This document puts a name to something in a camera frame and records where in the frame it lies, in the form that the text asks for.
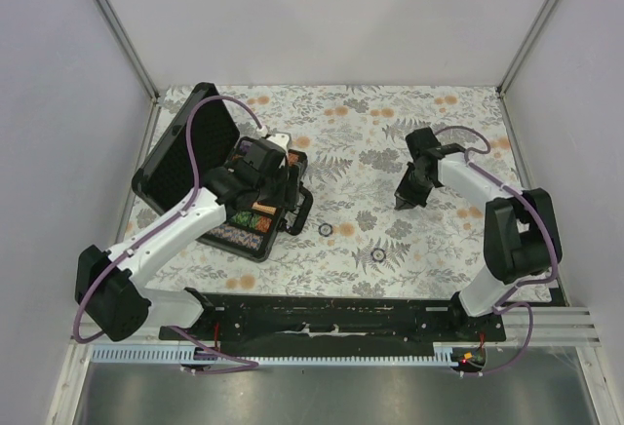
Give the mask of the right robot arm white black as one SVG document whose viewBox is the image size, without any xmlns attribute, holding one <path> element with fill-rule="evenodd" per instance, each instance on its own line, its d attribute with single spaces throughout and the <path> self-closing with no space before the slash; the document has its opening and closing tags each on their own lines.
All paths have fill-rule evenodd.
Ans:
<svg viewBox="0 0 624 425">
<path fill-rule="evenodd" d="M 500 314 L 501 305 L 518 289 L 558 277 L 563 250 L 550 194 L 542 188 L 516 190 L 480 167 L 470 155 L 488 154 L 457 143 L 443 144 L 431 128 L 406 136 L 411 156 L 395 191 L 395 209 L 424 208 L 435 188 L 446 187 L 469 201 L 484 216 L 485 266 L 451 299 L 448 333 L 471 339 L 484 315 Z"/>
</svg>

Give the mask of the red playing card deck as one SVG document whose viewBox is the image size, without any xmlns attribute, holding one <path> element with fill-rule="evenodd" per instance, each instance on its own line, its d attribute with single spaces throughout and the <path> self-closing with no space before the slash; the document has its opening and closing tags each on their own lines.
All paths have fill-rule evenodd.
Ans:
<svg viewBox="0 0 624 425">
<path fill-rule="evenodd" d="M 254 203 L 253 204 L 253 209 L 255 211 L 262 212 L 262 213 L 267 213 L 267 214 L 271 214 L 271 215 L 275 214 L 276 211 L 277 211 L 277 209 L 274 208 L 274 207 L 261 205 L 259 203 Z"/>
</svg>

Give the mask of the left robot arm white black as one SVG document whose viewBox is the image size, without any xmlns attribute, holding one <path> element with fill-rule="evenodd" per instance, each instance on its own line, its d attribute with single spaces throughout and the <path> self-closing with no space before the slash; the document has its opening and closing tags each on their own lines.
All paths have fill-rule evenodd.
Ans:
<svg viewBox="0 0 624 425">
<path fill-rule="evenodd" d="M 95 245 L 78 257 L 73 337 L 83 316 L 98 326 L 98 336 L 129 338 L 143 325 L 179 325 L 193 339 L 214 331 L 215 316 L 187 290 L 151 290 L 151 277 L 191 242 L 240 211 L 259 203 L 287 207 L 297 199 L 298 170 L 290 167 L 292 139 L 277 133 L 255 140 L 245 155 L 194 175 L 191 190 L 169 211 L 132 238 L 103 251 Z"/>
</svg>

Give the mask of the blue poker chip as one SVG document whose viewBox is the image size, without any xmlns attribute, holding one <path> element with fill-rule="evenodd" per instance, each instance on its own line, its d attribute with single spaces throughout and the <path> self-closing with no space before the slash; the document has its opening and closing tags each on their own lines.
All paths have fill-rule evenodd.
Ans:
<svg viewBox="0 0 624 425">
<path fill-rule="evenodd" d="M 370 257 L 375 262 L 383 262 L 386 258 L 386 252 L 384 249 L 375 248 L 371 251 Z"/>
<path fill-rule="evenodd" d="M 329 235 L 331 235 L 333 232 L 332 226 L 328 223 L 322 223 L 319 226 L 319 234 L 324 236 L 324 237 L 328 237 Z"/>
</svg>

